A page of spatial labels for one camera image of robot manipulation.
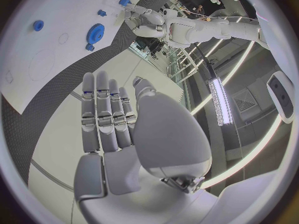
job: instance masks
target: air vent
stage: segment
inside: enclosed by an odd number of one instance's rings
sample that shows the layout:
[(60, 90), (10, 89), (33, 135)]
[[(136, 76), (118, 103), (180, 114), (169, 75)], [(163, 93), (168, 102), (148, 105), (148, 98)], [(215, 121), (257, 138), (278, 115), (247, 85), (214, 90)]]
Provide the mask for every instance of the air vent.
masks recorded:
[(232, 98), (240, 113), (258, 105), (255, 98), (252, 96), (248, 89), (243, 89), (235, 93), (234, 95), (232, 95)]

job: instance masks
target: dark gray panel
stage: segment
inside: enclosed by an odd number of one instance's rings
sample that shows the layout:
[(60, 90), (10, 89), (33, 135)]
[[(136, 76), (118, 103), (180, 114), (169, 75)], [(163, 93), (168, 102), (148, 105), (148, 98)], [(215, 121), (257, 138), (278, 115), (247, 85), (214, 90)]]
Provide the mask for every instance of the dark gray panel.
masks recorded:
[[(167, 1), (140, 0), (138, 5), (158, 10)], [(82, 82), (85, 73), (94, 72), (127, 49), (135, 37), (127, 25), (123, 24), (111, 46), (91, 53), (60, 72), (36, 94), (22, 115), (3, 99), (2, 121), (6, 142), (25, 183), (28, 182), (30, 162), (37, 141), (58, 106)]]

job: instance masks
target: blue plastic part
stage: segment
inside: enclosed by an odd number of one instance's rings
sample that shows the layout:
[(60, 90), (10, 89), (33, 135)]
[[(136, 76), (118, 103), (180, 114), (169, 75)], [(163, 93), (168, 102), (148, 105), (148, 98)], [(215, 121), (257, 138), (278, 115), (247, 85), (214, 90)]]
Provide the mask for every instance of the blue plastic part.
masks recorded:
[(98, 15), (100, 15), (100, 16), (107, 16), (106, 12), (103, 11), (103, 10), (99, 10), (98, 11)]
[(92, 44), (89, 44), (89, 43), (88, 43), (88, 44), (86, 45), (85, 49), (88, 50), (88, 51), (93, 51), (93, 50), (95, 49), (95, 47), (94, 47)]
[(131, 3), (131, 1), (130, 0), (120, 0), (119, 1), (119, 4), (122, 5), (122, 6), (128, 5), (128, 3)]
[(42, 20), (38, 20), (33, 24), (34, 31), (40, 31), (43, 28), (44, 22)]
[(104, 36), (105, 27), (104, 25), (97, 23), (93, 25), (86, 36), (86, 40), (89, 44), (95, 44), (100, 41)]

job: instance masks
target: robot finger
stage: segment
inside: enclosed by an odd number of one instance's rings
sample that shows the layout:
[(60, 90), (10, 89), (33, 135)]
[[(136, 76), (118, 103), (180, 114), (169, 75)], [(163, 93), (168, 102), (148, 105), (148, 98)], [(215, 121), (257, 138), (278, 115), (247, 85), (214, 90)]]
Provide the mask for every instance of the robot finger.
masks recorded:
[(136, 123), (136, 115), (134, 114), (134, 111), (133, 111), (133, 108), (132, 108), (132, 105), (131, 105), (131, 102), (129, 99), (129, 95), (124, 87), (120, 87), (120, 96), (121, 96), (121, 101), (123, 104), (124, 114), (127, 119), (128, 129), (129, 129), (129, 133), (131, 136), (131, 140), (134, 143), (133, 130), (134, 130), (135, 123)]
[(97, 113), (100, 138), (104, 152), (117, 151), (117, 139), (110, 104), (108, 74), (101, 71), (97, 75)]
[(119, 148), (128, 147), (132, 144), (127, 120), (125, 117), (120, 91), (117, 81), (109, 80), (110, 101), (112, 108), (112, 116), (114, 118), (114, 127)]
[(84, 152), (100, 149), (95, 117), (94, 76), (86, 73), (82, 84), (82, 141)]

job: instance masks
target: curved light strip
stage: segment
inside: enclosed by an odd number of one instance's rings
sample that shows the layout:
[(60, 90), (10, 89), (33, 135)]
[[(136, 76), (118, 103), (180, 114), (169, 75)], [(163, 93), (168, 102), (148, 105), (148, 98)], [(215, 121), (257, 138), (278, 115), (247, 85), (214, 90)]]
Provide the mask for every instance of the curved light strip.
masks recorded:
[(245, 158), (243, 158), (240, 162), (238, 162), (236, 165), (234, 165), (230, 169), (226, 170), (222, 174), (204, 182), (200, 188), (202, 188), (202, 189), (209, 188), (209, 187), (223, 181), (224, 179), (227, 179), (228, 177), (232, 176), (233, 174), (238, 172), (240, 169), (242, 169), (245, 165), (247, 165), (267, 145), (267, 143), (269, 142), (269, 140), (272, 138), (273, 134), (276, 132), (277, 128), (279, 127), (281, 121), (282, 121), (282, 118), (280, 115), (278, 115), (276, 117), (274, 123), (272, 124), (271, 128), (269, 129), (268, 133), (264, 136), (264, 138), (260, 141), (260, 143)]
[[(228, 76), (223, 80), (222, 85), (225, 85), (229, 80), (233, 77), (233, 75), (236, 73), (236, 71), (239, 69), (239, 67), (242, 65), (244, 60), (246, 59), (247, 55), (249, 54), (251, 48), (254, 45), (254, 41), (251, 41), (248, 47), (246, 48), (245, 52), (243, 53), (242, 57), (236, 64), (236, 66), (233, 68), (233, 70), (228, 74)], [(212, 99), (212, 96), (209, 95), (203, 102), (201, 102), (194, 110), (191, 111), (192, 115), (195, 115), (197, 112), (199, 112), (210, 100)]]

